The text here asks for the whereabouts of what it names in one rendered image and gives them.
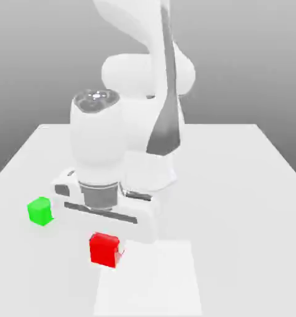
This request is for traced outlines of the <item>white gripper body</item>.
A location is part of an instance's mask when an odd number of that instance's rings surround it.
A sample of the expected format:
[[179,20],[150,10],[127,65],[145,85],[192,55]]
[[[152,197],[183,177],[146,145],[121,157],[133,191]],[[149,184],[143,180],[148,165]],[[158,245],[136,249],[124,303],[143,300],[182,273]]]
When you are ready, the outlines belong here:
[[68,198],[54,198],[54,218],[84,232],[104,233],[119,240],[153,243],[157,239],[156,210],[153,200],[120,197],[110,210],[94,210]]

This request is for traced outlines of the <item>small red cube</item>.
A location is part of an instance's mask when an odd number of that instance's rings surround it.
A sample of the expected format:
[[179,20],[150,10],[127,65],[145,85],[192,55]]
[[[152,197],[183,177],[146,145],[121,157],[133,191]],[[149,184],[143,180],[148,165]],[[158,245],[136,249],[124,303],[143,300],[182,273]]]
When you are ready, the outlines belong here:
[[121,257],[119,244],[118,237],[105,233],[94,233],[89,239],[91,262],[115,268]]

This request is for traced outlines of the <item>small green cube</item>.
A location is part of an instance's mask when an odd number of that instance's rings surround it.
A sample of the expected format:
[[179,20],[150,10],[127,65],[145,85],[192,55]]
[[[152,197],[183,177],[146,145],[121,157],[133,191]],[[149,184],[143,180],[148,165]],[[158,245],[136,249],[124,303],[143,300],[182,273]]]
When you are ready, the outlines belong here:
[[39,197],[27,204],[29,219],[38,225],[45,226],[54,218],[51,213],[51,202],[46,197]]

